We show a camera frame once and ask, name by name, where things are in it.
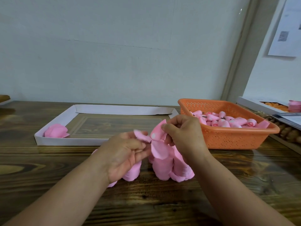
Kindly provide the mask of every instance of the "cardboard box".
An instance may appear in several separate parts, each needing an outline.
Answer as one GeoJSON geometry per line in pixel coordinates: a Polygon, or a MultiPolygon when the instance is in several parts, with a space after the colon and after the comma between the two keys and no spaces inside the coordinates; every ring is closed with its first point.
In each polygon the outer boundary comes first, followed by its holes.
{"type": "Polygon", "coordinates": [[[240,105],[243,105],[251,110],[254,111],[261,111],[266,113],[267,115],[273,115],[276,113],[283,113],[284,111],[280,109],[273,108],[271,106],[268,106],[262,102],[275,102],[279,103],[285,106],[288,106],[287,102],[282,102],[280,100],[271,99],[271,98],[245,98],[245,97],[239,97],[237,99],[237,103],[240,105]]]}
{"type": "Polygon", "coordinates": [[[125,105],[73,105],[35,135],[37,145],[100,146],[109,137],[133,129],[151,131],[163,119],[178,115],[175,108],[125,105]],[[68,128],[69,137],[43,137],[53,124],[68,128]]]}

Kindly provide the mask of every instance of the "forearm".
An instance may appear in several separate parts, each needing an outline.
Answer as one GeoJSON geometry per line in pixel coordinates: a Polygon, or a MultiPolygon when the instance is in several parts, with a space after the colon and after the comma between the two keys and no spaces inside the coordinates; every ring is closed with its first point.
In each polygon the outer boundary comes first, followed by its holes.
{"type": "Polygon", "coordinates": [[[5,225],[82,225],[109,181],[103,165],[89,157],[5,225]]]}
{"type": "Polygon", "coordinates": [[[224,225],[293,225],[244,186],[213,156],[194,157],[190,164],[224,225]]]}

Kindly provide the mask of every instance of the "right hand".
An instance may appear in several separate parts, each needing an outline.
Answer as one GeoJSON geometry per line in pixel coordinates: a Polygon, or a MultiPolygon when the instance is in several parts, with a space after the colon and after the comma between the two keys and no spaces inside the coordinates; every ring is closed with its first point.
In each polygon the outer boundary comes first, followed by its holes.
{"type": "Polygon", "coordinates": [[[168,120],[167,124],[162,125],[161,128],[168,133],[165,144],[175,145],[188,162],[197,156],[210,155],[198,118],[177,115],[168,120]]]}

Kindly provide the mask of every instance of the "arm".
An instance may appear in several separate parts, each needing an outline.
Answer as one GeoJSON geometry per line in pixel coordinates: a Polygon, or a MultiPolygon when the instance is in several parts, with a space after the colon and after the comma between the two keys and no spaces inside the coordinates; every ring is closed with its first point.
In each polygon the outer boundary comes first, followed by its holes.
{"type": "Polygon", "coordinates": [[[112,137],[5,226],[82,225],[107,186],[150,155],[149,146],[134,138],[134,133],[112,137]]]}
{"type": "Polygon", "coordinates": [[[293,225],[210,154],[197,118],[178,115],[168,123],[165,142],[176,145],[224,225],[293,225]]]}

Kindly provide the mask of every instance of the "orange basket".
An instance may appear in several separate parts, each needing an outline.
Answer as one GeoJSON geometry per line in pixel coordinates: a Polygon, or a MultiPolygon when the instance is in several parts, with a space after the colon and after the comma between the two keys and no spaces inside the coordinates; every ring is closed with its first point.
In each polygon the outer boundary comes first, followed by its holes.
{"type": "MultiPolygon", "coordinates": [[[[187,116],[193,116],[190,111],[195,112],[197,110],[201,110],[203,113],[209,111],[219,113],[220,111],[224,111],[227,116],[235,118],[253,118],[257,122],[264,120],[264,118],[251,111],[226,101],[182,98],[178,100],[178,103],[181,107],[181,114],[187,116]]],[[[243,150],[258,148],[269,134],[276,134],[280,131],[279,127],[271,122],[267,129],[225,128],[200,125],[209,149],[243,150]]]]}

